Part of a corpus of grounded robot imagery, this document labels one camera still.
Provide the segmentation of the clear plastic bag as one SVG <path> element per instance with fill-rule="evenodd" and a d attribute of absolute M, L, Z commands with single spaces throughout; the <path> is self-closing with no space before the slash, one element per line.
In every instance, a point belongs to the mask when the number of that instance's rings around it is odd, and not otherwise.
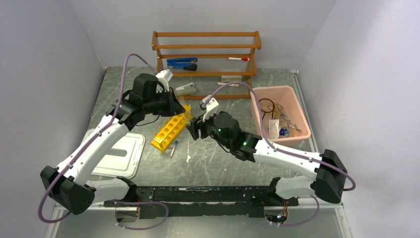
<path fill-rule="evenodd" d="M 270 119 L 268 121 L 268 137 L 269 139 L 278 139 L 279 138 L 279 119 Z"/>

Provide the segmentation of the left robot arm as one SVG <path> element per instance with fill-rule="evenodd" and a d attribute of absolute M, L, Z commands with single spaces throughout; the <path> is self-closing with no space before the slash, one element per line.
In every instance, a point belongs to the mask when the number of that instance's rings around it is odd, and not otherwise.
<path fill-rule="evenodd" d="M 156 75 L 139 74 L 131 90 L 114 102 L 94 132 L 56 167 L 45 166 L 40 177 L 46 189 L 43 197 L 52 198 L 73 215 L 86 211 L 91 204 L 118 200 L 131 206 L 137 200 L 137 186 L 124 177 L 90 181 L 91 173 L 112 146 L 130 132 L 148 114 L 172 117 L 186 110 L 177 101 L 168 84 L 170 70 Z"/>

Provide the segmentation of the metal crucible tongs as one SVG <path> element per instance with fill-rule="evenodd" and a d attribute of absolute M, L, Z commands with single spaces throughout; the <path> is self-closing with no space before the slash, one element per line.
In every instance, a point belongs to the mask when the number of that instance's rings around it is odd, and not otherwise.
<path fill-rule="evenodd" d="M 281 127 L 285 127 L 288 132 L 300 132 L 301 130 L 297 127 L 297 124 L 293 122 L 287 115 L 285 108 L 278 103 L 275 103 L 274 119 L 279 119 Z"/>

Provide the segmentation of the blue hexagonal base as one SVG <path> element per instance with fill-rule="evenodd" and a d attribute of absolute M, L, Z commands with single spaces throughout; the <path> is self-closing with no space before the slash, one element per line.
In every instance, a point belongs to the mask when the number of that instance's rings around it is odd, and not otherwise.
<path fill-rule="evenodd" d="M 279 131 L 279 137 L 284 138 L 284 137 L 289 137 L 289 136 L 290 136 L 290 129 L 282 127 Z"/>

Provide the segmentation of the blue capped test tubes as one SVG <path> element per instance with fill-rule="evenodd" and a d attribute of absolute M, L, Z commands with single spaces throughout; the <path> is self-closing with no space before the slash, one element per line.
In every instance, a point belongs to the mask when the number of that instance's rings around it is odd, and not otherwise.
<path fill-rule="evenodd" d="M 175 153 L 175 150 L 176 150 L 176 148 L 177 148 L 177 145 L 178 145 L 178 141 L 177 141 L 177 140 L 175 140 L 175 141 L 174 141 L 174 144 L 173 144 L 173 148 L 172 148 L 172 150 L 171 150 L 171 152 L 170 152 L 170 158 L 173 158 L 174 153 Z"/>

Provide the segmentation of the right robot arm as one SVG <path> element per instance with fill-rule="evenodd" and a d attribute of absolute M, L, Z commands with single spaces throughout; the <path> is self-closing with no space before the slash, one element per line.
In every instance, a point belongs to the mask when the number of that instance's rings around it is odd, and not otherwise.
<path fill-rule="evenodd" d="M 298 173 L 294 178 L 272 180 L 272 189 L 267 192 L 272 205 L 310 195 L 332 204 L 341 202 L 347 169 L 333 150 L 306 152 L 267 142 L 257 134 L 242 130 L 227 112 L 208 119 L 193 118 L 186 127 L 194 140 L 210 137 L 239 160 L 271 164 Z"/>

